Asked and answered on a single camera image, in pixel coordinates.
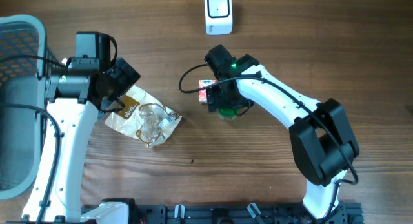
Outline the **green drink bottle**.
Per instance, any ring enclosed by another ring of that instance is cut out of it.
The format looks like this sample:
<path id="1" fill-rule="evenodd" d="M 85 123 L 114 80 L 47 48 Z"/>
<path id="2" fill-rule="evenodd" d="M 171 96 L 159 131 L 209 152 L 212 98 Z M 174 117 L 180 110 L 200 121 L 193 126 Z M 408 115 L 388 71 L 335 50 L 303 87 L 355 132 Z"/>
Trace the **green drink bottle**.
<path id="1" fill-rule="evenodd" d="M 236 109 L 231 109 L 231 108 L 217 109 L 217 115 L 223 121 L 235 120 L 237 117 L 236 112 L 237 112 Z"/>

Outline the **red Kleenex tissue pack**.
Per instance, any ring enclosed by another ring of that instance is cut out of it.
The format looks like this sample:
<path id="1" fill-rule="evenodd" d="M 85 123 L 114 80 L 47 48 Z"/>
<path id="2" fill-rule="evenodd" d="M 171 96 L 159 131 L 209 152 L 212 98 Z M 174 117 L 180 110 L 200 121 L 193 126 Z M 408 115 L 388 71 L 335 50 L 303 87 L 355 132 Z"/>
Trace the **red Kleenex tissue pack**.
<path id="1" fill-rule="evenodd" d="M 200 90 L 198 92 L 198 94 L 199 94 L 199 103 L 201 105 L 207 104 L 207 91 L 204 89 L 204 87 L 212 85 L 215 82 L 216 82 L 215 79 L 202 79 L 202 80 L 199 80 L 199 88 L 202 88 L 202 90 Z"/>

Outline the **brown cream snack pouch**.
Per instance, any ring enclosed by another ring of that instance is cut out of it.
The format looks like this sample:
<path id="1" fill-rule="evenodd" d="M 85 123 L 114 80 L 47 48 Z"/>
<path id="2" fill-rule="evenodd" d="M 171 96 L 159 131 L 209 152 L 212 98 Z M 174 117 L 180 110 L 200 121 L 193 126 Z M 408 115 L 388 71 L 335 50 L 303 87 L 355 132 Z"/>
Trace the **brown cream snack pouch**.
<path id="1" fill-rule="evenodd" d="M 121 101 L 125 108 L 110 114 L 105 125 L 140 140 L 147 147 L 163 144 L 182 119 L 180 114 L 135 85 L 121 97 Z"/>

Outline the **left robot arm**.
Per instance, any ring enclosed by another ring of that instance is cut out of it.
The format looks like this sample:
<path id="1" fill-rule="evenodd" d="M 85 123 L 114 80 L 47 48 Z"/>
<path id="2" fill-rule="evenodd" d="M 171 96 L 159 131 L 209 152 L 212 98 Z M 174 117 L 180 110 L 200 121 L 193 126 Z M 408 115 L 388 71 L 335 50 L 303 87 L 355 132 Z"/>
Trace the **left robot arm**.
<path id="1" fill-rule="evenodd" d="M 140 75 L 117 56 L 115 39 L 101 32 L 77 32 L 74 56 L 51 71 L 45 134 L 34 189 L 22 223 L 80 223 L 80 188 L 86 148 L 100 114 L 120 112 L 120 100 Z"/>

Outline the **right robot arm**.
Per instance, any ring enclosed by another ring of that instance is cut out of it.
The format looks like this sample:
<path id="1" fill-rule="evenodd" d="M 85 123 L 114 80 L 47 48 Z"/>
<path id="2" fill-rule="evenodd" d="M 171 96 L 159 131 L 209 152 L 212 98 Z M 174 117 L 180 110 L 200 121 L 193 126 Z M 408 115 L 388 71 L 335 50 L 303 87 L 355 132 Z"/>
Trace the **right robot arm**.
<path id="1" fill-rule="evenodd" d="M 242 116 L 259 105 L 288 130 L 294 162 L 307 179 L 303 205 L 324 223 L 339 201 L 345 174 L 356 174 L 353 160 L 359 145 L 343 106 L 335 99 L 320 102 L 276 79 L 254 57 L 233 57 L 223 46 L 208 51 L 205 63 L 216 78 L 206 88 L 211 112 Z"/>

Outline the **white barcode scanner box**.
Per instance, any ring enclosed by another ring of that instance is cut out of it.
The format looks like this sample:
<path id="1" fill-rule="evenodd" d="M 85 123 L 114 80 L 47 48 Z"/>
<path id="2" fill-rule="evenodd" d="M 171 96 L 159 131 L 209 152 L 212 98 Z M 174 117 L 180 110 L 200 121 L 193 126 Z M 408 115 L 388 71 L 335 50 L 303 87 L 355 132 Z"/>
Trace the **white barcode scanner box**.
<path id="1" fill-rule="evenodd" d="M 205 32 L 208 35 L 226 35 L 232 32 L 232 0 L 204 0 Z"/>

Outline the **grey plastic mesh basket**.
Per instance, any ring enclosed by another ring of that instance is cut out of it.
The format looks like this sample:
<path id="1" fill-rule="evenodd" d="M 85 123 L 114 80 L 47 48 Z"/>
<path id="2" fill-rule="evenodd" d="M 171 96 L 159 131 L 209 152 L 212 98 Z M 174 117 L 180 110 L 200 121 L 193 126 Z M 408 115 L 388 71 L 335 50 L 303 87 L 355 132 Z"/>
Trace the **grey plastic mesh basket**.
<path id="1" fill-rule="evenodd" d="M 47 43 L 38 18 L 1 18 L 1 199 L 11 199 L 35 182 L 46 140 L 47 90 L 67 75 Z"/>

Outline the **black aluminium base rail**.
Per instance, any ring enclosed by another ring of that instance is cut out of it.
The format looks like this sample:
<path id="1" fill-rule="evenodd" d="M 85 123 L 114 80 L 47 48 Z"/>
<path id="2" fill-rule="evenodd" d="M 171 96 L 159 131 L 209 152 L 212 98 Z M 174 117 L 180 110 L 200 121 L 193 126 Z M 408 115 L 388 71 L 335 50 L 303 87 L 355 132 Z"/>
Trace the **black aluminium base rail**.
<path id="1" fill-rule="evenodd" d="M 175 206 L 138 205 L 136 223 L 241 223 L 241 224 L 294 224 L 317 223 L 300 203 L 278 203 L 272 206 L 259 205 L 261 212 L 253 217 L 246 206 L 186 206 L 183 213 L 176 214 Z"/>

